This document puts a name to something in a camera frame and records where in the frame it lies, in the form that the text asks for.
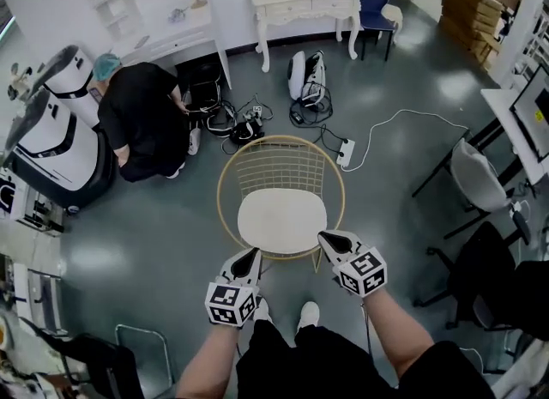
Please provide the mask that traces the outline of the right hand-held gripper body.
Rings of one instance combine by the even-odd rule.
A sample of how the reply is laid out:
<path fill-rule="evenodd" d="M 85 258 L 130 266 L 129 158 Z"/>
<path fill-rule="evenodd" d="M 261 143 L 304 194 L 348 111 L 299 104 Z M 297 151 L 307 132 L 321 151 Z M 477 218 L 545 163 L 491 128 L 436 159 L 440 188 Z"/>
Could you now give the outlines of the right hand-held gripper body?
<path fill-rule="evenodd" d="M 361 241 L 343 254 L 335 253 L 330 261 L 339 286 L 362 299 L 387 283 L 387 264 L 381 253 Z"/>

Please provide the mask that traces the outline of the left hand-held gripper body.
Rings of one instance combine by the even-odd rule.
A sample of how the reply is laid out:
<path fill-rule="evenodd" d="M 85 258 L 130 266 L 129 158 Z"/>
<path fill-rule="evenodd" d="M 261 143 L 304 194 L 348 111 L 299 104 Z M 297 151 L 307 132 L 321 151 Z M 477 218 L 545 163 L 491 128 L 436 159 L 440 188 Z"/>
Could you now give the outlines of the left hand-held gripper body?
<path fill-rule="evenodd" d="M 259 305 L 259 278 L 230 281 L 217 276 L 208 285 L 204 305 L 210 323 L 242 327 Z"/>

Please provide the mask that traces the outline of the white cloth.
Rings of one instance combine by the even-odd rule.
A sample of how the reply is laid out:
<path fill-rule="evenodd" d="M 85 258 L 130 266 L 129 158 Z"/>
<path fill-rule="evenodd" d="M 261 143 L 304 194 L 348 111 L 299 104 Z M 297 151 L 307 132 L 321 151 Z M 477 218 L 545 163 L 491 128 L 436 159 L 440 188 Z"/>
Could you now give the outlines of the white cloth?
<path fill-rule="evenodd" d="M 328 225 L 323 200 L 307 190 L 268 188 L 251 192 L 238 210 L 242 240 L 263 252 L 296 256 L 318 246 Z"/>

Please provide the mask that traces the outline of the gold wire chair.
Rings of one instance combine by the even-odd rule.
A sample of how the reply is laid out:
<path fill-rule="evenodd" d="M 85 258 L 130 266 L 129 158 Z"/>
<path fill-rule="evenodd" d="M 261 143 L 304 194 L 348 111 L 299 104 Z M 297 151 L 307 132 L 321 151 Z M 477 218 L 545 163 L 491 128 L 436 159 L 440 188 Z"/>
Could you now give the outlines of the gold wire chair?
<path fill-rule="evenodd" d="M 326 229 L 340 227 L 346 209 L 346 189 L 339 168 L 331 157 L 315 143 L 297 136 L 265 136 L 232 154 L 218 180 L 216 205 L 220 223 L 237 245 L 252 247 L 238 232 L 238 210 L 242 201 L 251 192 L 268 188 L 314 193 L 323 200 L 327 210 Z M 275 261 L 311 257 L 314 268 L 319 268 L 322 260 L 319 245 L 289 257 L 261 253 L 264 258 Z"/>

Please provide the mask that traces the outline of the person's right forearm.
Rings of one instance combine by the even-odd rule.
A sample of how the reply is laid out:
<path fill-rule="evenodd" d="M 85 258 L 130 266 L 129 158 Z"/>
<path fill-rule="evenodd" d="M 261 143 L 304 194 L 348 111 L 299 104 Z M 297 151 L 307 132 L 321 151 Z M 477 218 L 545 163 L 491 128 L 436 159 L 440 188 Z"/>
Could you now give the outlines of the person's right forearm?
<path fill-rule="evenodd" d="M 385 288 L 363 298 L 383 351 L 399 380 L 434 345 L 427 330 L 391 297 Z"/>

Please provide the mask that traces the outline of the person's left forearm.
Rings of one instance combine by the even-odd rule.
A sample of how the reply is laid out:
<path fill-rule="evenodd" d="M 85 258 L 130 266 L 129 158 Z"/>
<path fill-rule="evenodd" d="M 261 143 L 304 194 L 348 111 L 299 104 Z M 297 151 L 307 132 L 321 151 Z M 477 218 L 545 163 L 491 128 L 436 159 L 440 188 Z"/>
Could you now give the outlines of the person's left forearm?
<path fill-rule="evenodd" d="M 223 399 L 229 384 L 240 330 L 213 325 L 178 381 L 177 399 Z"/>

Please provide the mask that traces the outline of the black office chair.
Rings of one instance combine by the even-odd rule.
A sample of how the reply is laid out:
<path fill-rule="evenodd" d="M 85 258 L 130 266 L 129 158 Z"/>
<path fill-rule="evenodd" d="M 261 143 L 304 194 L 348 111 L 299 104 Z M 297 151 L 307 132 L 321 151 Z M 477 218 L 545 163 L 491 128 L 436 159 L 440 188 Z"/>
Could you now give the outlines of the black office chair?
<path fill-rule="evenodd" d="M 462 247 L 456 260 L 430 247 L 426 254 L 437 256 L 449 271 L 446 288 L 415 307 L 427 307 L 452 297 L 455 319 L 446 323 L 455 329 L 472 322 L 488 331 L 519 329 L 549 342 L 549 260 L 516 263 L 510 246 L 524 239 L 522 229 L 503 238 L 490 222 L 484 222 Z"/>

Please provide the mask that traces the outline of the grey office chair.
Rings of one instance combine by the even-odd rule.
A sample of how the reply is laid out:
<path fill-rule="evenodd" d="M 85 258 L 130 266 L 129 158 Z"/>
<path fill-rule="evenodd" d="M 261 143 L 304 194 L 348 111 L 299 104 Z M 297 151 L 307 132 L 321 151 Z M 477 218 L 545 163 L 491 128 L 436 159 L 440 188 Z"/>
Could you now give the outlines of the grey office chair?
<path fill-rule="evenodd" d="M 477 209 L 493 213 L 510 204 L 488 159 L 464 138 L 454 146 L 449 168 L 462 194 Z"/>

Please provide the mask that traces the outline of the person's left white shoe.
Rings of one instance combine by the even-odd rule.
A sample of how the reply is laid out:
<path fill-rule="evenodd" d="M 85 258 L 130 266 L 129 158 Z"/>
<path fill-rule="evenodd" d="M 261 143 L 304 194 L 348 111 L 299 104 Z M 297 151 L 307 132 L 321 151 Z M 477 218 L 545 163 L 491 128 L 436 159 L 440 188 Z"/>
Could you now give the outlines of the person's left white shoe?
<path fill-rule="evenodd" d="M 253 321 L 264 321 L 268 323 L 273 323 L 272 317 L 270 316 L 268 302 L 265 298 L 259 299 L 257 308 L 254 310 L 253 313 Z"/>

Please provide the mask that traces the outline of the person's white shoe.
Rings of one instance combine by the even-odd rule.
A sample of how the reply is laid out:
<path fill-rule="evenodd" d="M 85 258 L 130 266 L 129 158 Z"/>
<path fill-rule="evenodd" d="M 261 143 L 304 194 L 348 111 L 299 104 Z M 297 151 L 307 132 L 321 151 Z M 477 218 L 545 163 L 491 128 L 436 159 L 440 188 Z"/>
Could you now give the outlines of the person's white shoe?
<path fill-rule="evenodd" d="M 253 313 L 253 321 L 264 321 L 268 323 L 273 323 L 272 317 L 270 316 L 268 302 L 265 298 L 259 299 L 257 308 L 254 310 Z"/>
<path fill-rule="evenodd" d="M 316 302 L 308 301 L 306 302 L 300 312 L 299 323 L 297 331 L 308 327 L 314 326 L 317 327 L 320 319 L 320 309 Z"/>

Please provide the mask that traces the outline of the person's right white shoe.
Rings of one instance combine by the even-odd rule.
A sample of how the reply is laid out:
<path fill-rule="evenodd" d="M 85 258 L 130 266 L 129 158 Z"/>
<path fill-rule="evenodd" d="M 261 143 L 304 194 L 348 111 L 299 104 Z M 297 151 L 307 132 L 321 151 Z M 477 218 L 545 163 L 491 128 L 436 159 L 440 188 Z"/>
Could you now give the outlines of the person's right white shoe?
<path fill-rule="evenodd" d="M 308 327 L 314 326 L 317 327 L 320 319 L 320 309 L 316 302 L 308 301 L 306 302 L 300 312 L 299 323 L 297 331 Z"/>

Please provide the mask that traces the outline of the white power strip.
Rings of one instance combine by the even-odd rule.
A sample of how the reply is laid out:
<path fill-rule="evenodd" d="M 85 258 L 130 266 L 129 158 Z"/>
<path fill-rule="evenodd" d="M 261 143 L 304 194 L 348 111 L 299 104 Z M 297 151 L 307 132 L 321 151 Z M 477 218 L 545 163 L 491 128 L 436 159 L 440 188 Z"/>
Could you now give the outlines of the white power strip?
<path fill-rule="evenodd" d="M 348 167 L 353 155 L 355 147 L 355 141 L 350 139 L 343 139 L 341 141 L 340 149 L 336 158 L 336 164 L 340 167 Z"/>

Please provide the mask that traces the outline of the person's black trousers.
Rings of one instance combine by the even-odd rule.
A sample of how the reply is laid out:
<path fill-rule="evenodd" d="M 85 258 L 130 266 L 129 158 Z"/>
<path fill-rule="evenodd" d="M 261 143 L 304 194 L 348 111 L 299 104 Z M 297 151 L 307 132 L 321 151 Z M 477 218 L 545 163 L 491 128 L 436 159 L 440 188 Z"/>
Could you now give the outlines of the person's black trousers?
<path fill-rule="evenodd" d="M 289 346 L 255 321 L 236 370 L 238 399 L 496 399 L 453 342 L 428 348 L 392 387 L 363 348 L 323 326 L 304 327 Z"/>

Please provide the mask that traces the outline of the black headset device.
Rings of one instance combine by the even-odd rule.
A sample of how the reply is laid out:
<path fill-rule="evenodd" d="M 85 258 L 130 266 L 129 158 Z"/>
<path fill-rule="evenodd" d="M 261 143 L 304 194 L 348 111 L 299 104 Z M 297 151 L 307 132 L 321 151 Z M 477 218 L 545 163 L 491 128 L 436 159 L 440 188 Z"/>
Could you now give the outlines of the black headset device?
<path fill-rule="evenodd" d="M 249 142 L 255 141 L 264 137 L 262 131 L 262 122 L 256 119 L 246 120 L 244 122 L 236 124 L 229 135 L 229 140 L 242 147 Z"/>

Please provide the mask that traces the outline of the white hard-shell pack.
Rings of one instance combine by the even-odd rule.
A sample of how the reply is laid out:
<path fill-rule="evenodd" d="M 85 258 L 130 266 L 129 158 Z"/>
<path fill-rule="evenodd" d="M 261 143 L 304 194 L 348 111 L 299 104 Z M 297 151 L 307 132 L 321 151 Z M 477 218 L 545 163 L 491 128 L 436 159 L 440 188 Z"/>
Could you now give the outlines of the white hard-shell pack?
<path fill-rule="evenodd" d="M 296 53 L 287 68 L 290 97 L 304 107 L 319 104 L 326 93 L 326 67 L 323 51 L 306 57 L 303 51 Z"/>

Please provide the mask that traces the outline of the black backpack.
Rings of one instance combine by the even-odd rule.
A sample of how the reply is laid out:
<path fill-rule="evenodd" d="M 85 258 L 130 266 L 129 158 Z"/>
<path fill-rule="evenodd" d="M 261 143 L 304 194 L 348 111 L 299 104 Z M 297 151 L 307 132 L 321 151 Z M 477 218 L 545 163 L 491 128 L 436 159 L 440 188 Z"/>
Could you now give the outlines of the black backpack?
<path fill-rule="evenodd" d="M 226 130 L 218 130 L 211 123 L 221 108 L 220 79 L 220 65 L 204 63 L 190 72 L 188 87 L 182 92 L 190 121 L 200 122 L 215 136 L 226 135 Z"/>

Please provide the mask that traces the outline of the white desk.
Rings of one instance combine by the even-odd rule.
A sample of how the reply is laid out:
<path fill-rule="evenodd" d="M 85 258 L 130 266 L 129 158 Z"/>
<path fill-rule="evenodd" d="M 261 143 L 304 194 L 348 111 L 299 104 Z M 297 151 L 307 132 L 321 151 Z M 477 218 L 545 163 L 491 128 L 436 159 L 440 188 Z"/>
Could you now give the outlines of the white desk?
<path fill-rule="evenodd" d="M 513 89 L 481 89 L 480 93 L 503 127 L 522 163 L 529 182 L 538 184 L 549 174 L 549 156 L 543 161 L 538 161 L 534 151 L 528 145 L 527 138 L 523 135 L 511 113 L 510 108 L 518 98 L 519 93 Z"/>

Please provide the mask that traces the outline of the white and black service robot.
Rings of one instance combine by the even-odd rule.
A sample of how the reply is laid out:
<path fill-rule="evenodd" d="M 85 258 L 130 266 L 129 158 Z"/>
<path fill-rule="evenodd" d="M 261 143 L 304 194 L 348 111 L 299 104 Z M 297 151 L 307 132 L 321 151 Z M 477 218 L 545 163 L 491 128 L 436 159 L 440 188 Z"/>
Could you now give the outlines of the white and black service robot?
<path fill-rule="evenodd" d="M 45 88 L 25 107 L 11 125 L 3 166 L 69 214 L 105 194 L 116 164 L 105 134 Z"/>
<path fill-rule="evenodd" d="M 77 45 L 68 45 L 37 73 L 34 86 L 48 89 L 90 128 L 99 126 L 98 101 L 88 92 L 93 62 Z"/>

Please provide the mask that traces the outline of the computer monitor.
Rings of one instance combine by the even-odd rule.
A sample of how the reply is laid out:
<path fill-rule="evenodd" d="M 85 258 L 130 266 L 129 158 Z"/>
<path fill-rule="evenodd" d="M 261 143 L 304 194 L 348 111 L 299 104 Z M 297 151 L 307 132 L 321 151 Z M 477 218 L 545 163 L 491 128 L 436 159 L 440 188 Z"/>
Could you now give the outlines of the computer monitor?
<path fill-rule="evenodd" d="M 539 65 L 510 108 L 538 162 L 549 157 L 549 67 Z"/>

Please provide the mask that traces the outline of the beige stool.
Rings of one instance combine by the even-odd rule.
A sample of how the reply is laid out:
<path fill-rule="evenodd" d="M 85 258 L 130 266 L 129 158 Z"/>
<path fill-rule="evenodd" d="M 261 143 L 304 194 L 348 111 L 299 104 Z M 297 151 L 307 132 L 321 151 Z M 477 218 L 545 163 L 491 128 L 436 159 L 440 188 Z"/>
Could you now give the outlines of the beige stool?
<path fill-rule="evenodd" d="M 392 39 L 392 42 L 395 44 L 403 28 L 403 14 L 401 9 L 395 5 L 386 4 L 382 9 L 382 15 L 395 26 L 395 32 Z"/>

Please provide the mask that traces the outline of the white shelf desk unit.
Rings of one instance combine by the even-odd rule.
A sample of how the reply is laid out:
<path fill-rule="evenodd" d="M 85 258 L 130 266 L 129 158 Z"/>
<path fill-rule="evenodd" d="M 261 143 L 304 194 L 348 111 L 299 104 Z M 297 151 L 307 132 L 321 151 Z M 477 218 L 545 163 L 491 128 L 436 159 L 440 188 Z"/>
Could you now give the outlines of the white shelf desk unit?
<path fill-rule="evenodd" d="M 223 74 L 229 79 L 226 47 L 222 43 L 220 20 L 213 4 L 191 9 L 193 0 L 88 0 L 112 41 L 111 52 L 126 64 L 167 58 L 182 62 L 186 51 L 203 45 L 217 53 Z M 175 8 L 188 7 L 184 21 L 167 20 Z"/>

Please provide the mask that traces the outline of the teal hair net cap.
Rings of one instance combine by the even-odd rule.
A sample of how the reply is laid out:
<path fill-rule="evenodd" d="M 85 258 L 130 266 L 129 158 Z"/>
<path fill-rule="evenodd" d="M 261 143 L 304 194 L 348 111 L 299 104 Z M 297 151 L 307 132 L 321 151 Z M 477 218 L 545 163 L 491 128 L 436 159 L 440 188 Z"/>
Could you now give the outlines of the teal hair net cap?
<path fill-rule="evenodd" d="M 120 58 L 115 54 L 110 52 L 101 54 L 94 61 L 94 78 L 98 82 L 107 81 L 121 64 Z"/>

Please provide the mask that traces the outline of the white dressing table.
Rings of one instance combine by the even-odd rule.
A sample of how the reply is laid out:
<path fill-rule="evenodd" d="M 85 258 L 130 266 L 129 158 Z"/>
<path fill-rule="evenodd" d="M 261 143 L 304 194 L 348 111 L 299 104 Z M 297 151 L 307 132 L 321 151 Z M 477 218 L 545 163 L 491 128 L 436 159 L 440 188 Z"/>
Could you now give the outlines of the white dressing table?
<path fill-rule="evenodd" d="M 262 71 L 269 72 L 270 56 L 267 29 L 269 26 L 286 25 L 297 19 L 329 16 L 335 19 L 335 35 L 342 41 L 342 22 L 351 21 L 348 53 L 352 60 L 358 58 L 355 42 L 359 35 L 362 0 L 251 0 L 256 16 L 258 44 L 256 52 L 262 54 Z"/>

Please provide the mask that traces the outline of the stack of cardboard boxes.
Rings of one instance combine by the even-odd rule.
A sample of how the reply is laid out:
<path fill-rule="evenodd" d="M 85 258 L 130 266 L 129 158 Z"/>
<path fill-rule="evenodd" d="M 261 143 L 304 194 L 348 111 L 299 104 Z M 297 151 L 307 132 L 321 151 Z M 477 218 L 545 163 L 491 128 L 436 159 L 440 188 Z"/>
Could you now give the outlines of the stack of cardboard boxes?
<path fill-rule="evenodd" d="M 501 47 L 494 33 L 503 8 L 497 0 L 443 0 L 439 26 L 488 70 L 488 58 Z"/>

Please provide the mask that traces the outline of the black chair with chrome frame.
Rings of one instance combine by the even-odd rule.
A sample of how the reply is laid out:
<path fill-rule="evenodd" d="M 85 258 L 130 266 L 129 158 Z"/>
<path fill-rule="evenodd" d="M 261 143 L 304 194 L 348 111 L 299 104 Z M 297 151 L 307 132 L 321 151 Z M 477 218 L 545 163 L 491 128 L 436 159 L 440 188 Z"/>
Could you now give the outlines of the black chair with chrome frame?
<path fill-rule="evenodd" d="M 31 322 L 27 322 L 27 326 L 59 355 L 65 377 L 72 385 L 89 384 L 105 399 L 146 399 L 138 376 L 135 355 L 122 344 L 122 333 L 126 330 L 160 340 L 167 375 L 164 391 L 168 392 L 175 384 L 167 340 L 155 330 L 120 323 L 115 327 L 116 342 L 111 343 L 90 334 L 80 334 L 64 341 Z"/>

